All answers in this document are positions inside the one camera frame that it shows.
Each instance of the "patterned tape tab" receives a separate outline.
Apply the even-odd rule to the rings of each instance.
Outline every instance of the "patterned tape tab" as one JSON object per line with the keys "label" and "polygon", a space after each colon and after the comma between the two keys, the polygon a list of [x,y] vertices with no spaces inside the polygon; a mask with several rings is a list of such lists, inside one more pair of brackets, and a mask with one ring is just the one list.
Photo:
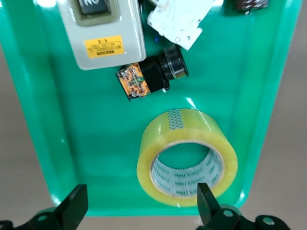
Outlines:
{"label": "patterned tape tab", "polygon": [[167,112],[167,114],[170,130],[183,128],[182,116],[179,109],[170,110]]}

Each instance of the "tape roll inner core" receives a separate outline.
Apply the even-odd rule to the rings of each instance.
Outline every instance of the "tape roll inner core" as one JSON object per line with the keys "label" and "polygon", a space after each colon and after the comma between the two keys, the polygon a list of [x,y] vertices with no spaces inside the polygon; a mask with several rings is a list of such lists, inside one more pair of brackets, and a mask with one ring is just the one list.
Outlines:
{"label": "tape roll inner core", "polygon": [[[184,143],[200,144],[208,147],[209,151],[200,163],[184,169],[171,168],[158,159],[167,149]],[[223,176],[224,163],[221,154],[213,146],[193,140],[178,141],[167,145],[157,154],[150,172],[153,184],[161,192],[170,196],[188,198],[197,195],[197,183],[207,183],[210,188],[214,187]]]}

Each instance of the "screw hole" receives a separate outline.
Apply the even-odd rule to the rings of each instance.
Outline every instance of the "screw hole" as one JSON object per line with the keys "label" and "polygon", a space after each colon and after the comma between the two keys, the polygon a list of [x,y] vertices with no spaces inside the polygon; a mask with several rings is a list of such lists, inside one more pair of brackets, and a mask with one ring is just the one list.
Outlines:
{"label": "screw hole", "polygon": [[232,211],[230,211],[230,210],[225,210],[225,211],[223,212],[223,214],[224,214],[224,216],[226,216],[226,217],[233,217],[233,216],[234,216],[234,214],[233,214]]}
{"label": "screw hole", "polygon": [[267,225],[274,225],[274,220],[272,220],[271,218],[269,217],[265,217],[263,218],[263,222],[266,223]]}
{"label": "screw hole", "polygon": [[42,216],[37,218],[37,221],[43,221],[43,220],[46,220],[46,219],[47,219],[47,216],[46,215],[42,215]]}

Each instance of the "packing tape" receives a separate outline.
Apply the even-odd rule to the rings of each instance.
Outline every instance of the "packing tape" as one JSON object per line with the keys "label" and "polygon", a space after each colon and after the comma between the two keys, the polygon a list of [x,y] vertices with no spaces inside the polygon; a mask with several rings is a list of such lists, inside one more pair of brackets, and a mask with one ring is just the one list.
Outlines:
{"label": "packing tape", "polygon": [[[185,169],[170,168],[158,159],[163,151],[182,143],[197,143],[210,150],[200,163]],[[145,129],[137,176],[153,199],[192,207],[197,205],[197,183],[206,182],[218,197],[232,184],[237,168],[235,150],[213,118],[198,110],[175,109],[161,114]]]}

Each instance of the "orange circuit board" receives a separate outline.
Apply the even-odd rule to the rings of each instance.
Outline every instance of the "orange circuit board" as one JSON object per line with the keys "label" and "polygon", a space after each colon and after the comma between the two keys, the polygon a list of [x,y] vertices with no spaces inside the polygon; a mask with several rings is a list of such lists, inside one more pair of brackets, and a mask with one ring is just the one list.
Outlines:
{"label": "orange circuit board", "polygon": [[138,63],[127,65],[116,73],[129,100],[150,94]]}

